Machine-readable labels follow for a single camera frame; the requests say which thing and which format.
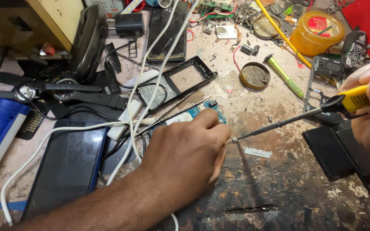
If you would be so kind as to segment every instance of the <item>blue smartphone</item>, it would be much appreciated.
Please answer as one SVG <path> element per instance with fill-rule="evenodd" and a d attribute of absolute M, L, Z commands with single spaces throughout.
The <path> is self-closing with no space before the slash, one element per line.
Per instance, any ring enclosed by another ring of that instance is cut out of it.
<path fill-rule="evenodd" d="M 58 120 L 54 128 L 96 124 L 100 122 Z M 107 131 L 107 127 L 63 130 L 50 136 L 21 221 L 93 191 Z"/>

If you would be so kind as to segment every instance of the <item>phone screen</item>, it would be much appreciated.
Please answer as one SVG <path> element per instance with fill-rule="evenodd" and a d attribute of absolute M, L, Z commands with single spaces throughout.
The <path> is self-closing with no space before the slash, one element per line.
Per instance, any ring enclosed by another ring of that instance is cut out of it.
<path fill-rule="evenodd" d="M 96 124 L 100 122 L 58 120 L 54 128 Z M 93 190 L 107 130 L 64 130 L 51 135 L 21 220 L 46 213 Z"/>
<path fill-rule="evenodd" d="M 149 38 L 148 38 L 148 47 L 156 40 L 158 35 L 162 32 L 165 25 L 168 22 L 169 15 L 172 12 L 172 7 L 168 7 L 166 9 L 161 7 L 154 7 L 151 13 L 151 19 L 149 22 Z M 175 12 L 173 13 L 173 17 L 169 27 L 162 35 L 162 37 L 158 40 L 155 44 L 154 48 L 149 53 L 148 57 L 146 58 L 148 63 L 162 63 L 165 59 L 168 51 L 171 49 L 173 41 L 175 40 L 176 35 L 179 32 L 185 18 L 186 14 L 188 13 L 188 3 L 184 1 L 180 1 L 177 3 Z M 175 48 L 172 51 L 168 62 L 183 62 L 185 61 L 186 57 L 186 35 L 187 30 L 185 29 L 182 32 L 181 37 L 178 40 Z"/>

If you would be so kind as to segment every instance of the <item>yellow soldering iron handle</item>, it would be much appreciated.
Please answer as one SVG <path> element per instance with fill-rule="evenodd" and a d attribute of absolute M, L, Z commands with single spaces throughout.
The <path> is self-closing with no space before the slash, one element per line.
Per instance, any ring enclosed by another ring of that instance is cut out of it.
<path fill-rule="evenodd" d="M 338 95 L 346 95 L 342 100 L 342 104 L 348 112 L 354 112 L 358 109 L 370 106 L 366 90 L 367 85 L 363 85 L 341 92 Z"/>

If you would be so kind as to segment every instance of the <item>orange container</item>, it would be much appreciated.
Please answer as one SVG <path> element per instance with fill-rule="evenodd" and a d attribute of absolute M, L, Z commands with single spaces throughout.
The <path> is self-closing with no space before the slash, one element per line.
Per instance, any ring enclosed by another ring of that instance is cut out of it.
<path fill-rule="evenodd" d="M 318 35 L 329 26 L 332 28 Z M 327 13 L 313 11 L 299 18 L 290 41 L 302 54 L 314 56 L 338 43 L 344 35 L 345 27 L 340 21 Z"/>

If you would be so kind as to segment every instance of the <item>workbench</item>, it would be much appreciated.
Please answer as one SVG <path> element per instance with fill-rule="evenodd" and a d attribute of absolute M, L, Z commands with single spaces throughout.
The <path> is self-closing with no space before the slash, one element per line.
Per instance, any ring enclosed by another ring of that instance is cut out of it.
<path fill-rule="evenodd" d="M 150 11 L 144 10 L 145 24 Z M 233 63 L 231 40 L 216 42 L 216 35 L 202 32 L 203 26 L 192 28 L 193 41 L 187 43 L 187 59 L 199 55 L 218 77 L 200 88 L 171 114 L 178 112 L 204 97 L 217 100 L 227 118 L 231 136 L 240 136 L 273 121 L 283 120 L 302 113 L 303 101 L 285 84 L 283 79 L 268 64 L 270 82 L 261 90 L 246 87 L 239 78 L 239 72 Z M 235 60 L 242 67 L 248 62 L 262 63 L 265 56 L 274 53 L 274 58 L 298 86 L 306 92 L 310 70 L 297 67 L 295 56 L 290 49 L 281 49 L 270 40 L 261 40 L 247 29 L 239 27 L 243 33 L 242 44 L 249 40 L 251 47 L 259 45 L 257 56 L 248 56 L 239 50 Z M 108 42 L 115 47 L 125 44 L 130 38 L 119 38 L 110 34 Z M 147 35 L 138 39 L 138 62 L 146 52 Z M 128 49 L 120 51 L 127 56 Z M 212 60 L 213 53 L 219 55 Z M 126 80 L 139 74 L 137 65 L 120 58 L 122 72 L 118 81 Z M 7 62 L 1 71 L 21 74 L 15 62 Z M 98 71 L 103 70 L 103 60 Z M 197 76 L 187 76 L 184 84 Z M 227 93 L 227 86 L 232 93 Z M 336 94 L 336 89 L 324 80 L 316 78 L 313 86 L 328 96 Z M 11 90 L 11 86 L 0 84 L 0 90 Z M 317 104 L 317 94 L 311 100 Z M 170 106 L 158 111 L 158 118 Z M 25 141 L 14 139 L 0 163 L 0 192 L 8 178 L 33 154 L 44 135 L 52 129 L 55 121 L 44 120 L 34 138 Z M 354 174 L 330 182 L 312 155 L 302 138 L 303 131 L 315 128 L 316 124 L 301 120 L 282 128 L 252 136 L 238 143 L 228 142 L 226 159 L 221 169 L 219 180 L 213 191 L 206 192 L 192 204 L 176 212 L 180 230 L 370 230 L 370 195 Z M 244 154 L 242 147 L 272 151 L 271 158 Z M 34 181 L 43 151 L 18 176 L 7 191 L 7 201 L 25 201 Z M 136 160 L 122 166 L 116 179 L 119 179 L 137 166 Z M 103 184 L 98 181 L 97 187 Z M 21 212 L 11 212 L 14 221 L 18 221 Z M 0 210 L 0 226 L 5 223 Z M 151 230 L 174 230 L 171 216 L 158 223 Z"/>

